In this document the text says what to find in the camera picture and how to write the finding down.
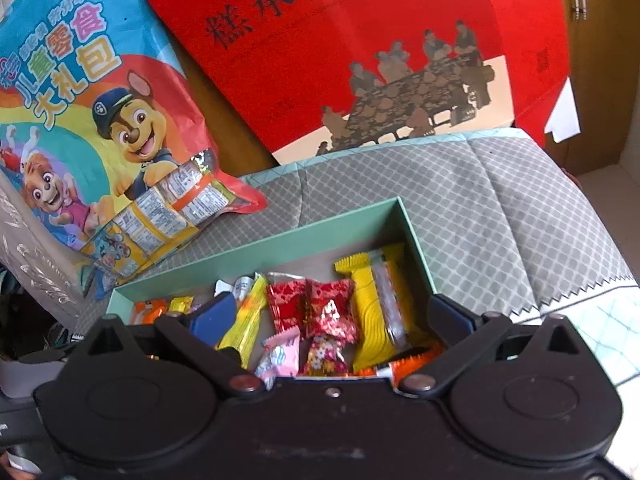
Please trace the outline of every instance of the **red candy wrapper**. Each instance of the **red candy wrapper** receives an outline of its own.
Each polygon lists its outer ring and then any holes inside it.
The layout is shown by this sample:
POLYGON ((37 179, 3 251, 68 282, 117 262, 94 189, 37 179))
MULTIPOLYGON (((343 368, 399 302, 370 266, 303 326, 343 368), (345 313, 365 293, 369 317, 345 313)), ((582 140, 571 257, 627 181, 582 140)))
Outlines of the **red candy wrapper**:
POLYGON ((346 343, 327 334, 317 335, 311 342, 303 374, 307 376, 342 376, 349 371, 342 351, 346 343))
POLYGON ((306 336, 327 334, 345 343, 358 340, 358 326, 351 316, 349 300, 353 293, 351 280, 321 283, 309 282, 309 310, 306 336))
POLYGON ((297 326, 300 333, 305 333, 306 311, 306 279, 286 274, 272 273, 268 275, 270 285, 267 288, 269 307, 273 314, 276 332, 284 332, 297 326))

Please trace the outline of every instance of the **cartoon dog wearing cap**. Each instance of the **cartoon dog wearing cap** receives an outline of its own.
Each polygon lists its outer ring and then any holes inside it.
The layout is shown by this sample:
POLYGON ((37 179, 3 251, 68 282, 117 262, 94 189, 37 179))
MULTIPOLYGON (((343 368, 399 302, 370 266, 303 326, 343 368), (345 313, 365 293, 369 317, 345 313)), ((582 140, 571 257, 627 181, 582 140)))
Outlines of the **cartoon dog wearing cap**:
POLYGON ((166 146, 166 118, 156 110, 153 91, 142 76, 129 71, 129 88, 113 88, 94 102, 94 122, 103 139, 116 143, 125 160, 142 164, 136 178, 123 174, 116 196, 135 200, 178 164, 166 146))
POLYGON ((29 140, 22 149, 20 170, 23 187, 20 195, 29 208, 48 214, 52 225, 74 224, 80 229, 78 238, 88 240, 100 225, 114 216, 113 199, 107 195, 98 202, 83 203, 71 174, 65 173, 60 177, 49 159, 34 149, 39 139, 39 129, 32 126, 29 140))

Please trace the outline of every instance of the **green box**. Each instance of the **green box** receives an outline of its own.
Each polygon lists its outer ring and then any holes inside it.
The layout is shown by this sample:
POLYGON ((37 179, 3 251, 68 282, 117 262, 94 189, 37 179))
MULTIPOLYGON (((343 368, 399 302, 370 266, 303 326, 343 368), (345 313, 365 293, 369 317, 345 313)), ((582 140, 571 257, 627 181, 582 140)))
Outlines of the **green box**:
POLYGON ((128 323, 135 302, 188 296, 217 280, 233 283, 238 276, 252 275, 256 270, 336 279, 338 276, 332 275, 334 261, 399 241, 405 243, 408 281, 418 305, 419 296, 435 292, 433 279, 402 200, 393 198, 127 283, 113 291, 107 312, 128 323), (314 265, 325 267, 329 275, 305 274, 305 269, 314 265))

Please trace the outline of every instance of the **metal rivet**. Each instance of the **metal rivet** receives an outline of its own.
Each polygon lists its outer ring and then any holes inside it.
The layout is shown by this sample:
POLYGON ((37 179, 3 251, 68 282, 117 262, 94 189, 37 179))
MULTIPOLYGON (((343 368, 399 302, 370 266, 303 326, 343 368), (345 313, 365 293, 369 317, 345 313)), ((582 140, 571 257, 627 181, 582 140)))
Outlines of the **metal rivet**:
POLYGON ((238 392, 255 392, 262 386, 262 381, 255 375, 236 375, 229 381, 229 386, 238 392))
POLYGON ((324 391, 324 394, 327 397, 333 397, 335 399, 336 397, 340 397, 342 395, 342 392, 340 391, 340 388, 327 388, 324 391))
POLYGON ((436 379, 430 375, 412 374, 404 379, 403 384, 414 392, 428 392, 436 385, 436 379))

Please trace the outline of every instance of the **gray checkered tablecloth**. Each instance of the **gray checkered tablecloth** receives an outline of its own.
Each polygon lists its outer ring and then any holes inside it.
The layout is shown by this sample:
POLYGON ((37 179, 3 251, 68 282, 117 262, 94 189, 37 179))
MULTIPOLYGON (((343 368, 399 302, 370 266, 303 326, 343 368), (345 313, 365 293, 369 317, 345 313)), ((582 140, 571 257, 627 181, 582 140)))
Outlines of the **gray checkered tablecloth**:
MULTIPOLYGON (((221 216, 141 278, 400 196, 436 288, 475 312, 520 314, 632 275, 580 190, 521 130, 345 150, 246 177, 267 197, 221 216)), ((87 301, 84 332, 108 300, 87 301)))

